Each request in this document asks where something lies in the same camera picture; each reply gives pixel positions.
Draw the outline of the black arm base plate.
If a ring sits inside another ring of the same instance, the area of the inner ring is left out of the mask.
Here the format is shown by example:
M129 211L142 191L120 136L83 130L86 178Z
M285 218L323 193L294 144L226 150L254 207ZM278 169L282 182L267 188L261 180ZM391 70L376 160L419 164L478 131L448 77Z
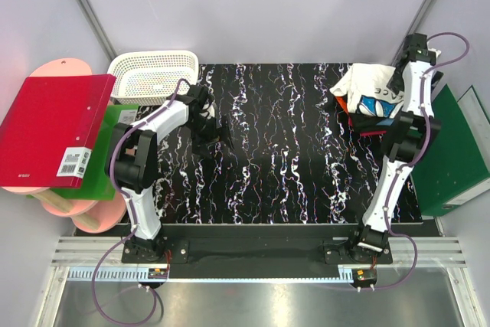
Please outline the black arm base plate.
M390 264L390 248L375 256L354 247L353 224L165 224L154 240L126 241L123 263L169 261L172 280L324 280L339 266Z

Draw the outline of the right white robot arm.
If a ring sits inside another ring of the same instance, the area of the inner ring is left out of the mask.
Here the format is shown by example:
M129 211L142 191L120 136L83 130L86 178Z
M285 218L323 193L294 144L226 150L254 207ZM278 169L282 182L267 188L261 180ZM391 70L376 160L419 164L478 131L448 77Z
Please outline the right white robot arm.
M403 103L381 141L383 166L374 197L345 246L355 263L370 263L387 249L391 217L403 185L441 129L430 105L436 61L426 35L405 37L387 83L387 91L401 94Z

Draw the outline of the white t shirt blue print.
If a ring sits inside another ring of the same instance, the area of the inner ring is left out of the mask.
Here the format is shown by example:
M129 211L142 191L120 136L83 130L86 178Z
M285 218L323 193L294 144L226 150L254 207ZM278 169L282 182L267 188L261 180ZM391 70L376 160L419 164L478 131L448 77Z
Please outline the white t shirt blue print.
M365 116L394 118L403 106L403 92L398 94L387 88L395 67L383 64L354 63L330 92L345 98L348 113Z

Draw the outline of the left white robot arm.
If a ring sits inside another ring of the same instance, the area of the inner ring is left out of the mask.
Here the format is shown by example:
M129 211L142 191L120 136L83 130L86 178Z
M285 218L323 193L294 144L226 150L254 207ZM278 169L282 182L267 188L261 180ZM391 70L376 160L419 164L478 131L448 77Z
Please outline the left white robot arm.
M160 175L158 146L176 129L191 133L195 155L211 157L211 149L234 143L227 116L218 117L210 89L190 85L185 94L174 92L146 118L114 126L106 157L105 172L121 194L129 214L131 231L123 240L127 258L156 263L169 256L162 224L156 214L153 187Z

